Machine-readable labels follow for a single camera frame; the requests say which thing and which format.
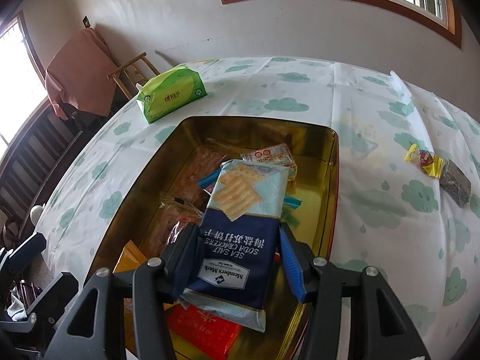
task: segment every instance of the soda cracker package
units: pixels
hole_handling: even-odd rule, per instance
[[[269,163],[222,164],[182,298],[228,321],[265,331],[263,304],[288,173],[288,168]]]

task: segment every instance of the yellow candy wrapper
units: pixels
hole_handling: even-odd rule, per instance
[[[174,67],[149,80],[137,103],[148,123],[207,95],[200,75],[185,66]]]
[[[421,150],[417,144],[412,144],[409,151],[405,154],[405,161],[416,164],[416,166],[425,174],[439,179],[442,175],[445,161],[434,153]]]

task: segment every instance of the orange cloth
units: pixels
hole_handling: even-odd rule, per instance
[[[107,45],[91,28],[85,28],[61,48],[46,69],[45,87],[55,114],[67,116],[62,102],[92,114],[108,116],[115,81],[107,75],[117,66]]]

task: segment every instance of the cracker image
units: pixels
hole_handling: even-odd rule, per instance
[[[215,192],[212,198],[231,222],[262,201],[260,195],[241,176],[228,179],[225,187]]]
[[[265,176],[256,172],[249,166],[246,166],[245,164],[240,163],[236,167],[234,167],[232,170],[222,174],[218,178],[218,181],[220,181],[224,185],[227,185],[237,177],[242,177],[242,179],[245,180],[248,184],[254,185],[258,183],[260,180],[263,180]]]

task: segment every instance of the candy wrapper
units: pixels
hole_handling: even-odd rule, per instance
[[[444,160],[434,153],[412,144],[405,161],[415,164],[423,173],[440,179],[440,187],[462,208],[470,200],[471,182],[452,160]]]
[[[202,311],[193,305],[172,307],[169,329],[214,360],[226,360],[242,327]]]
[[[288,172],[284,166],[269,163],[232,160],[222,164],[182,294],[187,302],[265,331],[263,303]]]
[[[405,161],[415,164],[423,173],[437,179],[442,174],[445,161],[427,150],[422,150],[417,144],[412,144],[405,154]]]
[[[214,145],[198,147],[192,161],[173,182],[169,195],[184,199],[204,211],[209,197],[205,195],[197,181],[215,169],[219,169],[220,164],[229,159],[231,159],[231,155],[227,148],[219,148]]]
[[[249,153],[244,153],[241,154],[240,157],[245,161],[261,162],[287,167],[289,168],[289,180],[291,181],[295,181],[297,176],[297,164],[293,159],[289,147],[285,143],[266,147],[265,149],[251,151]]]
[[[189,222],[200,224],[202,216],[203,213],[190,203],[161,195],[160,206],[140,241],[139,249],[147,258],[158,257]]]

